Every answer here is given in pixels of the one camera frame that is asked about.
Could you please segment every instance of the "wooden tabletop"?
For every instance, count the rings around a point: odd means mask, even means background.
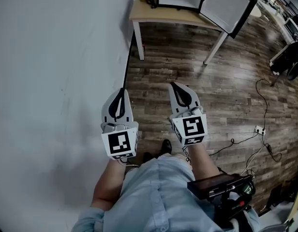
[[[199,15],[198,13],[189,10],[177,10],[173,8],[162,7],[152,9],[151,5],[141,0],[134,1],[132,11],[130,14],[130,20],[138,22],[165,21],[183,23],[222,31],[220,27],[218,27],[202,15]]]

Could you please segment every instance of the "wooden floor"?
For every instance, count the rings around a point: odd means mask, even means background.
[[[162,140],[168,138],[173,152],[182,153],[167,120],[171,115],[168,83],[188,85],[199,96],[207,115],[209,134],[204,142],[208,153],[253,136],[255,125],[263,126],[265,103],[255,90],[261,78],[273,81],[269,59],[282,47],[283,39],[274,26],[267,30],[262,16],[245,24],[237,37],[228,37],[211,63],[203,65],[219,32],[195,26],[141,24],[146,47],[140,61],[136,45],[132,47],[127,75],[127,89],[134,120],[139,123],[139,144],[134,162],[141,163],[145,151],[158,154]],[[287,81],[285,74],[275,87],[258,84],[268,101],[266,115],[267,142],[273,152],[281,152],[276,163],[264,148],[251,164],[257,189],[254,207],[260,211],[270,191],[291,179],[298,165],[298,78]],[[260,137],[212,156],[228,173],[241,173],[248,157],[262,146]]]

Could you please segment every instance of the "power plug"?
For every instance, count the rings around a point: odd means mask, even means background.
[[[265,136],[265,134],[266,134],[266,130],[263,129],[263,127],[260,127],[260,126],[256,126],[255,129],[254,129],[254,131],[256,133],[259,133],[259,134],[263,135],[263,136]]]

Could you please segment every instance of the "shirt sleeve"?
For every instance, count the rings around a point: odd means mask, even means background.
[[[103,222],[104,211],[99,208],[90,207],[80,213],[72,232],[102,232]]]

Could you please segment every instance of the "person's right arm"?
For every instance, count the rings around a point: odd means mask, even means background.
[[[217,166],[213,163],[203,144],[188,147],[195,180],[219,175]]]

